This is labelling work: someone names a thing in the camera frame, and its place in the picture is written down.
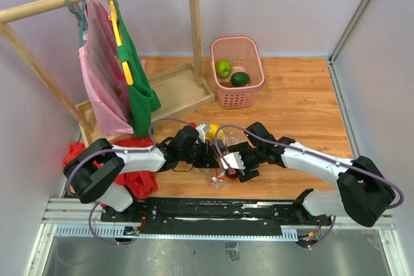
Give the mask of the brown fake kiwi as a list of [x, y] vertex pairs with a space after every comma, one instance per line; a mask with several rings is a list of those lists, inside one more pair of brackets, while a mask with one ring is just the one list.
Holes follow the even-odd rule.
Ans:
[[232, 88], [233, 87], [232, 83], [229, 82], [229, 81], [222, 81], [222, 82], [220, 82], [220, 86], [226, 87], [226, 88]]

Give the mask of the dark green fake vegetable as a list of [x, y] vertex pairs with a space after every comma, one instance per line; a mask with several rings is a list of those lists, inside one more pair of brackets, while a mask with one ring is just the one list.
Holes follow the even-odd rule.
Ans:
[[250, 81], [250, 76], [246, 72], [236, 72], [232, 74], [230, 83], [234, 87], [244, 87]]

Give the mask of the light green fake apple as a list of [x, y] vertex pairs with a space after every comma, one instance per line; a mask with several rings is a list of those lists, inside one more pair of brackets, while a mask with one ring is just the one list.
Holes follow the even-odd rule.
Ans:
[[232, 73], [232, 64], [228, 60], [219, 60], [215, 63], [215, 72], [219, 78], [225, 79]]

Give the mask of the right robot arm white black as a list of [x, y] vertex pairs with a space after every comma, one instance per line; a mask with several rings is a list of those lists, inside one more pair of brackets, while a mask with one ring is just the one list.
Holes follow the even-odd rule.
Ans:
[[396, 193], [374, 162], [365, 156], [340, 158], [305, 147], [292, 138], [275, 139], [262, 123], [244, 130], [247, 142], [231, 145], [222, 163], [239, 171], [241, 181], [258, 172], [263, 163], [303, 171], [322, 179], [332, 191], [307, 189], [296, 199], [294, 219], [308, 224], [316, 216], [349, 217], [372, 227], [383, 213], [395, 206]]

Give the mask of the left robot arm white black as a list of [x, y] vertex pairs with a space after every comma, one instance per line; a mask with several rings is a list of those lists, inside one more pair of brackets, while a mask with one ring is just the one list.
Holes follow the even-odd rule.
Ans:
[[100, 138], [63, 168], [72, 196], [83, 204], [99, 202], [116, 210], [124, 221], [134, 220], [138, 205], [116, 177], [137, 171], [152, 173], [174, 169], [181, 162], [194, 168], [218, 168], [214, 146], [206, 135], [211, 126], [185, 125], [174, 137], [154, 147], [120, 147]]

